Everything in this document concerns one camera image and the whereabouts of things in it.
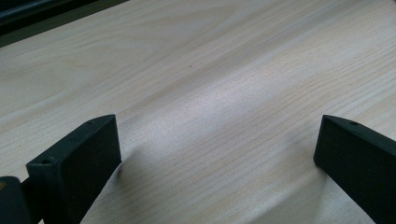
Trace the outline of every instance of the wooden surface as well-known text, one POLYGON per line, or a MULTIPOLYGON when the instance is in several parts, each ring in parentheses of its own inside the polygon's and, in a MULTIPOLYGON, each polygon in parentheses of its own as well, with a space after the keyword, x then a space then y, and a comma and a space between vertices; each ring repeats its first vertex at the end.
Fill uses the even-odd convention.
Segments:
POLYGON ((83 223, 372 223, 313 163, 323 114, 396 139, 396 4, 129 1, 0 49, 0 175, 117 115, 83 223))

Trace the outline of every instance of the black object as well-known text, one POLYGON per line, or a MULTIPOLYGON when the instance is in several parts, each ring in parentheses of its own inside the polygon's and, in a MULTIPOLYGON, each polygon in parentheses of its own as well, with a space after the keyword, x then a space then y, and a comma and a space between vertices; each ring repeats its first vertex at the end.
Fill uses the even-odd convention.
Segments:
POLYGON ((0 223, 79 223, 120 164, 114 115, 92 119, 26 164, 29 177, 0 177, 0 223))
POLYGON ((325 115, 314 161, 375 223, 396 223, 396 142, 325 115))
POLYGON ((0 47, 128 0, 1 0, 0 47))

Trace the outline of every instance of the dark edge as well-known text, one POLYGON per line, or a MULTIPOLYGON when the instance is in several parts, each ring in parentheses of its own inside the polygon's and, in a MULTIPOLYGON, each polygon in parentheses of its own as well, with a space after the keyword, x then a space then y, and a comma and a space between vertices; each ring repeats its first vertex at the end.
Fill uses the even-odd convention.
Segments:
POLYGON ((128 0, 50 0, 49 3, 39 7, 27 6, 24 10, 15 9, 15 15, 7 13, 13 8, 2 11, 0 12, 0 48, 126 1, 128 0))
POLYGON ((319 134, 318 134, 318 139, 317 139, 317 146, 316 146, 315 152, 314 152, 314 163, 317 167, 320 167, 320 164, 318 162, 318 149, 320 148, 319 140, 321 139, 321 136, 323 135, 323 132, 324 132, 324 126, 326 124, 325 119, 327 119, 328 117, 329 117, 328 115, 323 115, 321 123, 320 123, 319 134))

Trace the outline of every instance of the hole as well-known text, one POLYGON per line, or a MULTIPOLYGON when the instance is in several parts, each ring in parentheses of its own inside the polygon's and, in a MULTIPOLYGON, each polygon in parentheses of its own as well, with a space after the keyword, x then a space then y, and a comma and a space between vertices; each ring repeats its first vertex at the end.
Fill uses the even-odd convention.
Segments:
POLYGON ((53 157, 48 157, 48 158, 44 159, 44 160, 41 162, 41 164, 51 164, 51 163, 53 163, 54 161, 55 161, 55 158, 53 158, 53 157))
POLYGON ((5 182, 0 182, 0 190, 6 187, 6 183, 5 182))

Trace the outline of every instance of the light wood tabletop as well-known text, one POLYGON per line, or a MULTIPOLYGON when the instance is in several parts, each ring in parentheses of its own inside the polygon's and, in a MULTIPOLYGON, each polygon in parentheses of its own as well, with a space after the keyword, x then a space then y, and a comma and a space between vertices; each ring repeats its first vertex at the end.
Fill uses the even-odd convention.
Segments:
POLYGON ((313 163, 323 114, 396 139, 391 0, 129 1, 0 48, 0 175, 116 114, 83 223, 373 223, 313 163))

